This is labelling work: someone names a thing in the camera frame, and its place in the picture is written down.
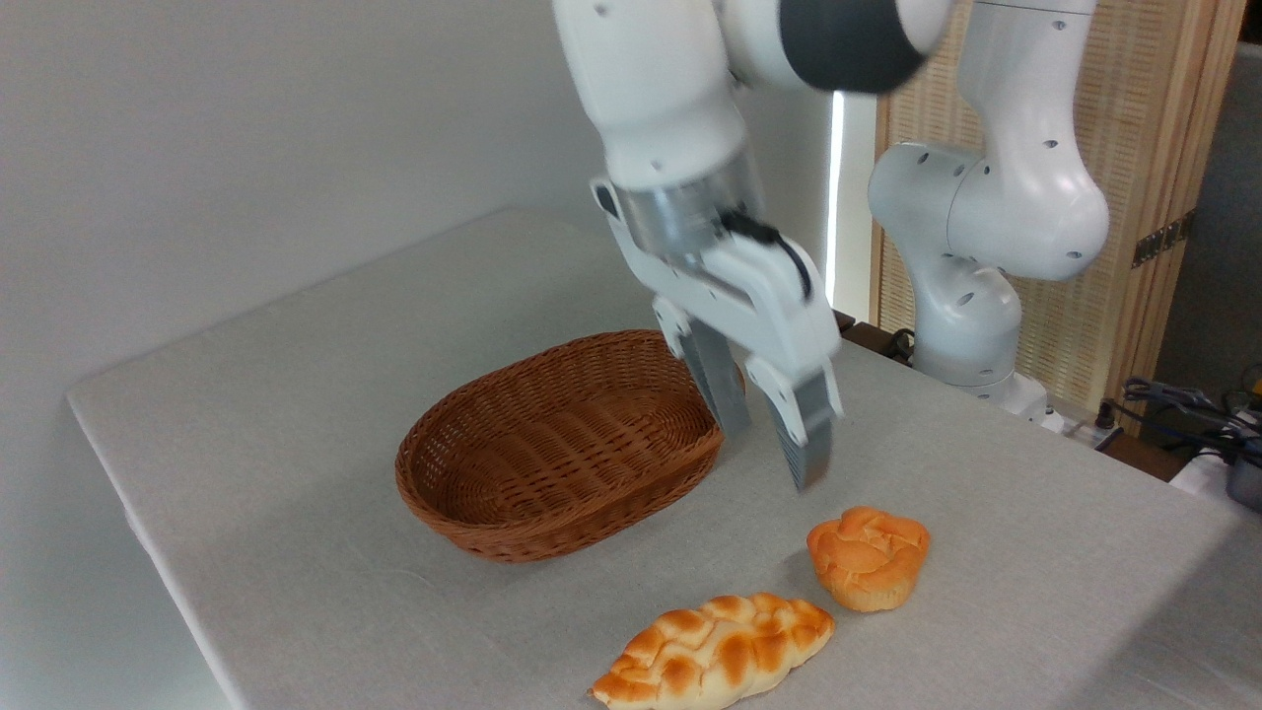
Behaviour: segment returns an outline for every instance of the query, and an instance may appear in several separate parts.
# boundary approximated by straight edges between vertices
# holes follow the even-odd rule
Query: white wall
[[[64,391],[501,204],[604,237],[598,143],[546,0],[0,19],[0,707],[222,707]],[[772,217],[818,252],[828,98],[746,105]]]

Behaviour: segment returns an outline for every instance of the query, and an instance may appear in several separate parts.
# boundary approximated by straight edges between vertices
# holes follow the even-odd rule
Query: bread roll
[[[610,710],[719,710],[775,687],[833,637],[801,599],[718,597],[640,632],[591,694]]]
[[[896,609],[911,597],[929,554],[929,531],[876,508],[851,508],[806,536],[819,584],[856,612]]]

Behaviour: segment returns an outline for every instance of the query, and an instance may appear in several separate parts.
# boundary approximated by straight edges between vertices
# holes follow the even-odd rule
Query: basket rim
[[[404,503],[415,516],[422,518],[423,522],[434,528],[435,532],[439,532],[448,538],[451,538],[452,535],[461,533],[504,535],[510,532],[525,538],[530,536],[546,535],[598,515],[602,509],[615,506],[625,499],[634,498],[641,494],[645,489],[659,487],[663,482],[671,478],[679,479],[676,484],[679,487],[688,486],[688,482],[694,477],[681,477],[680,474],[687,472],[689,467],[695,467],[704,458],[717,455],[718,449],[724,441],[723,433],[712,417],[711,426],[703,435],[698,436],[688,445],[674,450],[671,457],[661,459],[660,465],[654,467],[651,473],[639,472],[640,475],[636,475],[628,486],[617,489],[616,493],[608,497],[592,502],[572,503],[565,507],[549,511],[546,516],[538,518],[492,523],[464,522],[439,512],[434,504],[432,504],[425,497],[420,496],[419,491],[414,486],[414,477],[411,475],[411,458],[415,458],[416,449],[411,448],[411,457],[409,457],[409,445],[419,440],[422,438],[422,433],[428,429],[428,426],[432,426],[434,421],[437,421],[452,406],[458,405],[462,400],[464,400],[472,390],[485,387],[485,382],[487,380],[502,380],[511,377],[515,372],[526,370],[539,361],[562,357],[562,354],[567,351],[587,351],[593,348],[593,346],[606,343],[613,344],[625,340],[652,340],[665,347],[665,338],[661,332],[656,329],[634,328],[593,333],[555,344],[541,352],[531,354],[531,357],[526,359],[480,376],[439,400],[413,425],[399,446],[399,453],[395,458],[395,480],[400,493],[403,494]],[[689,489],[695,487],[697,483],[699,483],[699,478],[704,478],[705,473],[700,474],[698,480],[690,484]]]

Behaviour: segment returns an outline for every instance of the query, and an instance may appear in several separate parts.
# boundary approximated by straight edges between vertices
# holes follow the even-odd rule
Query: black cable
[[[895,354],[901,354],[904,361],[911,361],[911,349],[915,347],[914,340],[916,338],[916,330],[911,328],[899,328],[893,330],[893,337],[890,339],[891,352],[885,352],[887,358],[895,357]]]
[[[815,290],[810,282],[810,271],[806,270],[806,264],[803,262],[801,256],[798,255],[798,250],[793,247],[791,243],[785,241],[780,232],[776,232],[776,243],[785,250],[785,253],[793,259],[793,265],[798,266],[798,277],[801,279],[801,301],[805,303],[810,300],[810,294]]]
[[[798,277],[801,279],[803,303],[810,300],[810,295],[815,290],[814,284],[810,282],[810,271],[806,270],[806,262],[798,255],[798,250],[785,240],[780,230],[769,223],[760,222],[745,212],[737,211],[723,212],[719,216],[719,222],[727,231],[743,233],[758,243],[780,245],[780,248],[784,248],[789,259],[793,260],[793,265],[798,267]]]
[[[1164,425],[1153,421],[1151,417],[1145,417],[1143,415],[1140,415],[1138,412],[1132,412],[1131,410],[1127,410],[1126,407],[1122,407],[1119,404],[1117,404],[1117,402],[1114,402],[1112,400],[1109,400],[1107,402],[1109,402],[1109,405],[1113,407],[1113,410],[1116,412],[1121,412],[1121,414],[1126,415],[1127,417],[1131,417],[1132,420],[1140,422],[1141,425],[1150,426],[1153,430],[1156,430],[1156,431],[1159,431],[1159,433],[1161,433],[1161,434],[1164,434],[1166,436],[1172,436],[1175,439],[1182,439],[1182,440],[1186,440],[1186,441],[1191,441],[1191,443],[1199,444],[1199,445],[1201,445],[1204,448],[1215,449],[1218,451],[1222,451],[1224,454],[1229,454],[1229,455],[1233,455],[1233,457],[1242,457],[1243,455],[1243,457],[1248,458],[1249,460],[1253,460],[1253,458],[1258,457],[1257,445],[1249,445],[1248,444],[1248,443],[1252,443],[1252,441],[1257,441],[1259,439],[1258,436],[1239,438],[1238,435],[1230,435],[1230,434],[1227,434],[1227,433],[1224,433],[1224,436],[1228,438],[1227,440],[1218,439],[1218,438],[1210,439],[1210,438],[1205,438],[1205,436],[1199,436],[1199,435],[1194,435],[1194,434],[1190,434],[1190,433],[1182,433],[1182,431],[1169,429],[1169,428],[1166,428],[1166,426],[1164,426]]]
[[[1225,407],[1219,410],[1199,390],[1171,387],[1165,383],[1147,381],[1145,378],[1129,378],[1123,386],[1123,400],[1127,402],[1152,402],[1161,406],[1161,410],[1152,415],[1156,419],[1166,410],[1175,409],[1179,412],[1209,422],[1219,428],[1237,428],[1262,436],[1262,430],[1238,415],[1233,415]]]

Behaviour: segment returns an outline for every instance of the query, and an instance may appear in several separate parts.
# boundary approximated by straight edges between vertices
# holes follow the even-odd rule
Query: black cable bundle
[[[1167,451],[1199,448],[1201,451],[1195,457],[1213,455],[1227,464],[1234,464],[1237,459],[1244,458],[1246,462],[1262,467],[1262,429],[1259,429],[1262,397],[1249,392],[1246,382],[1249,373],[1254,372],[1262,372],[1262,363],[1251,366],[1241,373],[1241,390],[1224,393],[1220,405],[1215,405],[1199,390],[1172,387],[1145,378],[1126,381],[1122,400],[1124,402],[1151,404],[1156,407],[1153,412],[1143,416],[1127,410],[1116,401],[1107,401],[1107,404],[1114,411],[1143,426],[1176,439],[1175,444],[1165,446]],[[1230,404],[1233,399],[1237,401],[1234,406]],[[1171,411],[1204,422],[1208,428],[1199,433],[1172,429],[1169,424],[1160,421],[1164,415]],[[1252,416],[1242,416],[1242,412],[1252,412]]]

